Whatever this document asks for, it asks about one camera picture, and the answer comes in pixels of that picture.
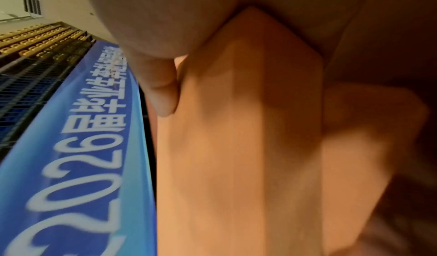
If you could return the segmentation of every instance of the finger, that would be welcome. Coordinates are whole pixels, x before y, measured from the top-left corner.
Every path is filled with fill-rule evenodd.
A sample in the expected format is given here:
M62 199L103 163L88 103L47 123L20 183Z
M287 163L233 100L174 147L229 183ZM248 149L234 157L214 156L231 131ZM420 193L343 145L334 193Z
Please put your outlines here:
M129 66L158 116L166 117L176 110L179 87L173 59L147 56L131 48L123 48Z

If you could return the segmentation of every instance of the banner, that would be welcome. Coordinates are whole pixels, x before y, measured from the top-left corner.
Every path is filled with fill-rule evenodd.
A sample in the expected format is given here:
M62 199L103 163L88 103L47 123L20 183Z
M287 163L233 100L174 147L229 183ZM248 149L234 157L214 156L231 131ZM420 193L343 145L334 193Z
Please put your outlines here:
M98 41L0 165L4 256L155 256L138 85Z

